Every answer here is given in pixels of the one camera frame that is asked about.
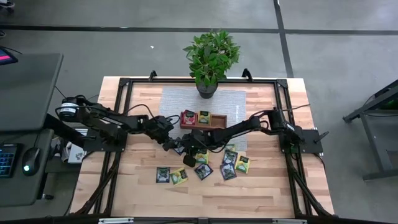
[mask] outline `monitor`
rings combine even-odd
[[[7,65],[7,64],[16,63],[16,62],[18,62],[17,58],[15,58],[4,47],[0,47],[0,65]]]

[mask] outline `keyboard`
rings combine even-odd
[[[0,145],[0,178],[11,178],[22,144]]]

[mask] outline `red light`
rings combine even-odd
[[[10,59],[10,56],[0,56],[0,60]]]

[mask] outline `metal stand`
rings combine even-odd
[[[398,99],[398,80],[392,82],[390,85],[373,94],[373,97],[374,99],[372,101],[366,103],[359,109],[343,118],[346,123],[352,122],[352,120],[355,118],[361,118],[363,127],[371,145],[371,149],[374,153],[374,157],[376,158],[377,166],[380,170],[380,172],[377,173],[364,175],[363,180],[374,180],[398,176],[398,169],[393,168],[387,150],[377,147],[377,134],[375,134],[374,130],[372,130],[369,125],[369,116],[372,116],[372,114],[378,114],[378,116],[390,116],[398,114],[397,110],[381,110],[386,103]]]

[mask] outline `potted plant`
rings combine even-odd
[[[225,30],[193,37],[191,46],[184,48],[191,63],[190,76],[195,78],[199,94],[204,99],[214,95],[218,80],[226,79],[225,72],[239,60],[239,48]]]

